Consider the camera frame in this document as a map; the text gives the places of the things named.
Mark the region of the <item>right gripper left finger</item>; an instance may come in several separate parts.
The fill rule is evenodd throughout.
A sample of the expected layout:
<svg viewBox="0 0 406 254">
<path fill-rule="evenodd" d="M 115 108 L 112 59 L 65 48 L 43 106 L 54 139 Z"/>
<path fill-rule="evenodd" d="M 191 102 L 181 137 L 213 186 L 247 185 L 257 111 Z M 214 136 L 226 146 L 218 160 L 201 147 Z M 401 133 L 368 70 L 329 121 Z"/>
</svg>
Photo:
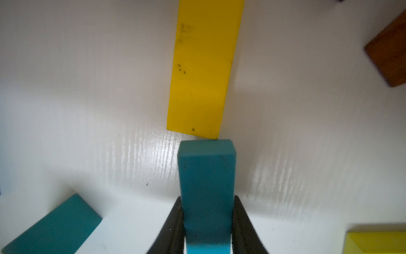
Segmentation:
<svg viewBox="0 0 406 254">
<path fill-rule="evenodd" d="M 184 246 L 184 212 L 181 197 L 178 197 L 147 254 L 183 254 Z"/>
</svg>

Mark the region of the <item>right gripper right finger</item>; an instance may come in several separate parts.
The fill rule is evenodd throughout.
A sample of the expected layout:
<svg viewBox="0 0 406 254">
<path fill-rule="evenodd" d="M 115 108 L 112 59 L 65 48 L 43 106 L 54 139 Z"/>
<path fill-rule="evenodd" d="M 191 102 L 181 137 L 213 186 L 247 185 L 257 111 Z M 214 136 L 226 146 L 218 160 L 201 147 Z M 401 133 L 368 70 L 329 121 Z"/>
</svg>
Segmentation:
<svg viewBox="0 0 406 254">
<path fill-rule="evenodd" d="M 232 217 L 232 250 L 233 254 L 268 254 L 237 195 Z"/>
</svg>

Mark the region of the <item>long teal block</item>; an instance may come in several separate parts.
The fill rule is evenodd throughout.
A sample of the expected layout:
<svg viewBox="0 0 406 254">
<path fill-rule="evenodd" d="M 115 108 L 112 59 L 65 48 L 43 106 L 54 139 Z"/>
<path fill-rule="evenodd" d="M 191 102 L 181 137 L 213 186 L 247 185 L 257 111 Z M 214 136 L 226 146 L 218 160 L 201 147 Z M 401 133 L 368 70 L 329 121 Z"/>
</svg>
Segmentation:
<svg viewBox="0 0 406 254">
<path fill-rule="evenodd" d="M 183 141 L 178 168 L 187 253 L 229 254 L 236 168 L 232 141 Z"/>
</svg>

